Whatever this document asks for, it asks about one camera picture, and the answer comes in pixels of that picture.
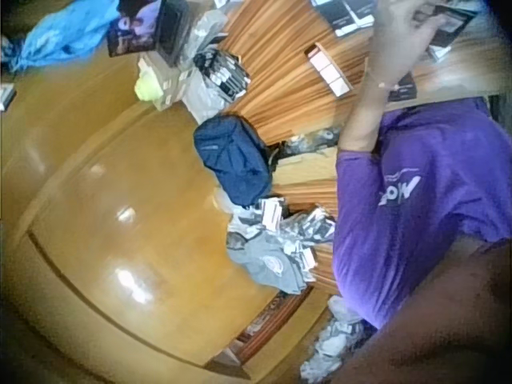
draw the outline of navy bag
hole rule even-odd
[[[209,118],[194,132],[194,144],[234,204],[250,206],[270,192],[267,148],[242,118]]]

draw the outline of box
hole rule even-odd
[[[162,96],[152,100],[152,103],[158,110],[169,108],[183,98],[186,88],[190,84],[192,70],[180,70],[168,66],[156,51],[140,53],[138,66],[140,71],[150,67],[156,76]]]

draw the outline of wrist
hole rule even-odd
[[[362,80],[361,89],[359,90],[359,102],[364,104],[371,104],[372,106],[381,106],[384,108],[387,104],[387,99],[390,95],[390,90],[379,84],[371,76],[365,76]]]

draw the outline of black object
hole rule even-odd
[[[209,48],[194,56],[194,64],[214,85],[218,94],[226,102],[232,103],[243,96],[250,83],[249,74],[240,65],[240,59],[229,52]]]
[[[162,0],[156,51],[169,66],[177,66],[192,28],[190,6],[185,0]]]
[[[194,145],[234,204],[250,206],[270,192],[268,149],[243,118],[228,115],[206,120],[194,132]]]
[[[347,4],[355,13],[355,15],[361,20],[374,14],[374,0],[345,0],[345,4]]]
[[[403,102],[412,100],[417,96],[418,88],[416,88],[412,73],[409,72],[398,82],[398,88],[390,92],[387,100],[388,102]]]
[[[433,16],[437,16],[438,14],[444,14],[449,21],[438,29],[430,44],[442,48],[446,48],[454,42],[470,21],[477,16],[476,12],[450,8],[449,6],[436,6]]]
[[[330,0],[328,2],[318,2],[311,0],[311,4],[319,12],[325,20],[330,24],[337,36],[343,36],[343,28],[354,26],[357,29],[355,20],[345,7],[342,0]]]

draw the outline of plastic bag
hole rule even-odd
[[[204,77],[198,70],[192,73],[183,102],[199,124],[228,106],[215,89],[206,85]]]
[[[227,16],[220,10],[205,12],[190,31],[189,40],[183,47],[180,57],[180,67],[189,68],[192,66],[194,56],[206,48],[226,23]]]
[[[119,17],[118,3],[76,0],[48,14],[28,33],[21,49],[8,57],[9,69],[15,72],[89,56],[105,37],[110,22]]]

